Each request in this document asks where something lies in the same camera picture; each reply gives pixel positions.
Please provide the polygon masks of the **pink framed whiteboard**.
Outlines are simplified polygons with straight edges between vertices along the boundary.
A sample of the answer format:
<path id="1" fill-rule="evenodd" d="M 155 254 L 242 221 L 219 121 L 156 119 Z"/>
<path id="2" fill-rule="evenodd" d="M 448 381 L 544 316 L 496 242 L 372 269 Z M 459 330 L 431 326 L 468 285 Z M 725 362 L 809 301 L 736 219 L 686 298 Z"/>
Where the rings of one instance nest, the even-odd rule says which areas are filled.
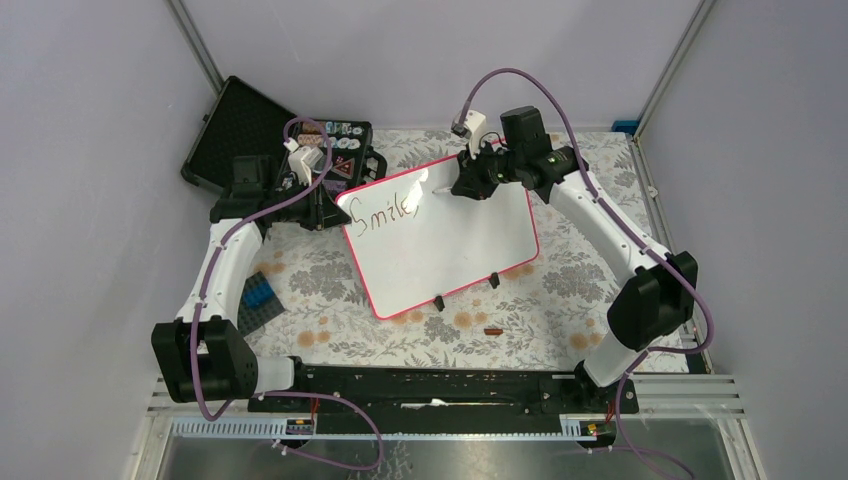
<path id="1" fill-rule="evenodd" d="M 458 178 L 444 157 L 345 191 L 343 234 L 374 316 L 387 320 L 534 260 L 532 204 L 519 184 L 478 201 L 433 194 Z"/>

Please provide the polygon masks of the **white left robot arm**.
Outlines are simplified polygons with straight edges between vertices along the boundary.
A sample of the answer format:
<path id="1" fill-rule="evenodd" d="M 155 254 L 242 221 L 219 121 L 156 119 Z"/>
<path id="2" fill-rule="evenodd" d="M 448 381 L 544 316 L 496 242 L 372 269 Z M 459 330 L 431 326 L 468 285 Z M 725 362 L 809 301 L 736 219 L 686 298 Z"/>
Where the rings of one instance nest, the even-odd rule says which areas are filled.
<path id="1" fill-rule="evenodd" d="M 284 161 L 268 155 L 232 161 L 232 180 L 210 211 L 207 251 L 175 320 L 158 323 L 151 345 L 176 403 L 249 399 L 272 391 L 288 411 L 309 401 L 310 385 L 293 357 L 260 357 L 237 328 L 243 291 L 269 228 L 295 222 L 322 230 L 348 222 L 323 186 L 320 151 Z"/>

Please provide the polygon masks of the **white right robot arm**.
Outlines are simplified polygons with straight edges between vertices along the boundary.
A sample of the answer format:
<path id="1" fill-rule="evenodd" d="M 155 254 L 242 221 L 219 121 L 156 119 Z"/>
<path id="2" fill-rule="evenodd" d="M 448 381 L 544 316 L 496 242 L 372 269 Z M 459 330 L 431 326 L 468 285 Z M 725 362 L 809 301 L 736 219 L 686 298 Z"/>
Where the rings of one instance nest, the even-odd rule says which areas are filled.
<path id="1" fill-rule="evenodd" d="M 698 265 L 630 220 L 595 185 L 574 147 L 553 147 L 538 109 L 510 110 L 501 124 L 506 143 L 494 146 L 484 139 L 482 113 L 469 110 L 454 119 L 451 131 L 466 147 L 458 154 L 459 176 L 450 193 L 482 201 L 501 185 L 519 183 L 569 219 L 607 263 L 620 291 L 607 311 L 608 332 L 579 364 L 582 378 L 573 386 L 577 405 L 597 412 L 612 400 L 612 384 L 628 367 L 691 319 Z"/>

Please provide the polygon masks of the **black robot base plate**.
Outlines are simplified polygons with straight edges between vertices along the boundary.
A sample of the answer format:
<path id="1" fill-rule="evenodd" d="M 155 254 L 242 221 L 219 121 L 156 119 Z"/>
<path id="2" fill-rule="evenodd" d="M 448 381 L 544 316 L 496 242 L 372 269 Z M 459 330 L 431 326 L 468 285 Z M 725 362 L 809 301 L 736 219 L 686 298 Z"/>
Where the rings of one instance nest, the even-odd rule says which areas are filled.
<path id="1" fill-rule="evenodd" d="M 509 407 L 529 414 L 639 411 L 633 382 L 599 387 L 575 371 L 298 365 L 292 392 L 345 398 L 360 408 Z"/>

